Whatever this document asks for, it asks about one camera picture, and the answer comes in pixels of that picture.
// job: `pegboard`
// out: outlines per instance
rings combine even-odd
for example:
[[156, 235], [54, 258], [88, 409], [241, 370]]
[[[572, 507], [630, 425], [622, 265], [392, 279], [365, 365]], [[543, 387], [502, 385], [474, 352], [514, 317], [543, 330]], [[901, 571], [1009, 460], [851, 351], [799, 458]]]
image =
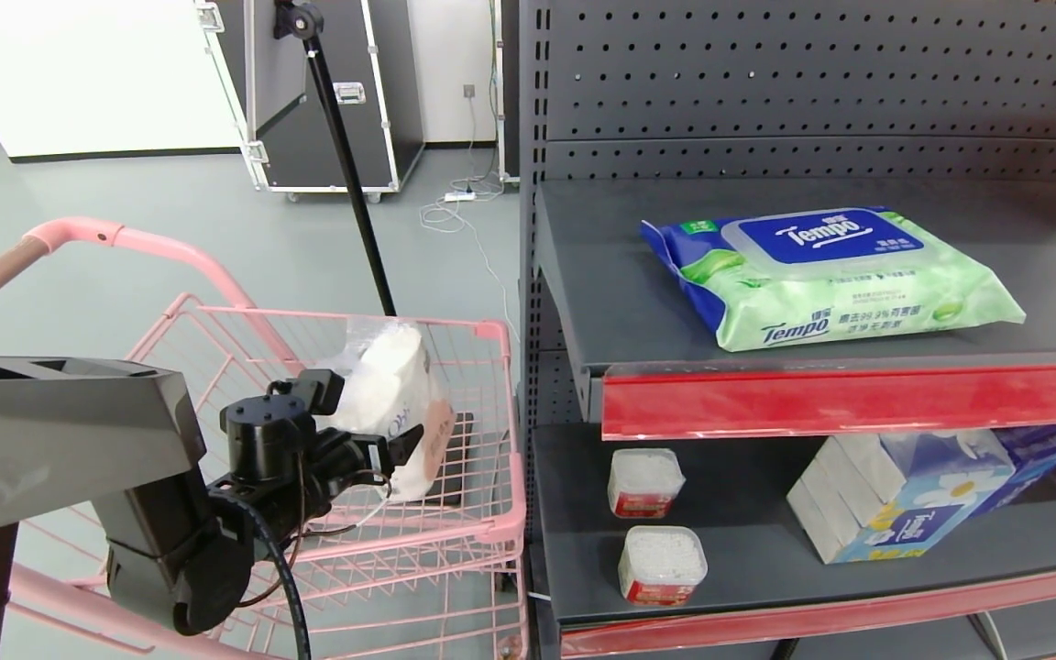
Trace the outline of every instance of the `pegboard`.
[[529, 476], [532, 428], [582, 419], [545, 177], [1056, 181], [1053, 0], [523, 0], [520, 67]]
[[550, 139], [1056, 137], [1056, 3], [557, 4]]
[[931, 136], [582, 139], [550, 178], [925, 176], [1056, 181], [1056, 139]]

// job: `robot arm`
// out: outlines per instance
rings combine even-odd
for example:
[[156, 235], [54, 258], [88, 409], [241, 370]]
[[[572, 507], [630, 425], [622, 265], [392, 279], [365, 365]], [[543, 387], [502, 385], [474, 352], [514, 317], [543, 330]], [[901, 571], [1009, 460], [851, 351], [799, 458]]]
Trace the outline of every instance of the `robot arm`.
[[421, 439], [420, 427], [392, 439], [318, 431], [314, 414], [335, 413], [343, 385], [334, 372], [305, 371], [224, 408], [230, 472], [206, 484], [180, 373], [0, 357], [0, 573], [17, 522], [89, 501], [114, 602], [185, 636], [219, 626], [256, 561], [301, 543], [302, 523], [350, 486], [388, 484]]

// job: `metal handle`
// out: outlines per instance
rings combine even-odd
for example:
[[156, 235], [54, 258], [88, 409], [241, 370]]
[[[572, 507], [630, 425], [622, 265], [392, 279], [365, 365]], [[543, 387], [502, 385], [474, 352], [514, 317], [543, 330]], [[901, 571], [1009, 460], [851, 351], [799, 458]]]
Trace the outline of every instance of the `metal handle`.
[[[244, 291], [243, 287], [240, 287], [230, 272], [227, 272], [226, 268], [222, 267], [222, 264], [219, 264], [210, 254], [190, 246], [188, 243], [130, 229], [120, 223], [91, 218], [63, 218], [45, 222], [30, 230], [18, 242], [17, 246], [0, 256], [0, 288], [5, 287], [8, 281], [16, 279], [33, 263], [54, 253], [65, 243], [73, 241], [97, 243], [109, 247], [126, 247], [129, 250], [187, 263], [205, 275], [206, 279], [210, 280], [211, 284], [232, 306], [243, 309], [254, 308], [251, 297], [247, 296], [247, 293]], [[248, 318], [248, 322], [282, 362], [298, 364], [298, 360], [288, 348], [288, 344], [284, 342], [280, 334], [276, 333], [275, 327], [269, 324], [266, 318], [252, 315]]]

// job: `wet wipes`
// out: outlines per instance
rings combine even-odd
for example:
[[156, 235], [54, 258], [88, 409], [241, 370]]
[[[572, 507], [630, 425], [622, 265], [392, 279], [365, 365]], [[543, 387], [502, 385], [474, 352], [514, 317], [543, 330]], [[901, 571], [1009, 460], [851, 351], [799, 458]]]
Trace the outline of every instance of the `wet wipes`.
[[980, 262], [881, 206], [642, 223], [725, 351], [1022, 323]]

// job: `black tripod stand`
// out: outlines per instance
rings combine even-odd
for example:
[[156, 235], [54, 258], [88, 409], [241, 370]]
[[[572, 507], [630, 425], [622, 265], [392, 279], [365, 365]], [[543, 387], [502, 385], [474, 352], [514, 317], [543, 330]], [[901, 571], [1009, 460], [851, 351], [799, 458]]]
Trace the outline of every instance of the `black tripod stand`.
[[316, 82], [320, 108], [323, 108], [323, 116], [328, 122], [332, 142], [337, 148], [340, 169], [344, 172], [344, 188], [348, 191], [350, 204], [353, 204], [353, 214], [357, 216], [357, 229], [361, 233], [361, 243], [364, 244], [364, 256], [370, 261], [373, 284], [377, 287], [381, 309], [385, 316], [397, 316], [393, 306], [393, 294], [390, 293], [390, 282], [385, 279], [385, 266], [381, 263], [378, 240], [373, 233], [373, 223], [370, 222], [369, 206], [365, 205], [364, 192], [361, 191], [357, 162], [353, 159], [353, 151], [348, 147], [348, 134], [344, 131], [344, 118], [340, 116], [340, 106], [337, 103], [334, 87], [332, 87], [328, 63], [323, 58], [323, 49], [320, 46], [320, 32], [322, 31], [323, 17], [314, 5], [296, 4], [289, 0], [276, 0], [274, 34], [276, 38], [299, 38], [304, 43], [312, 79]]

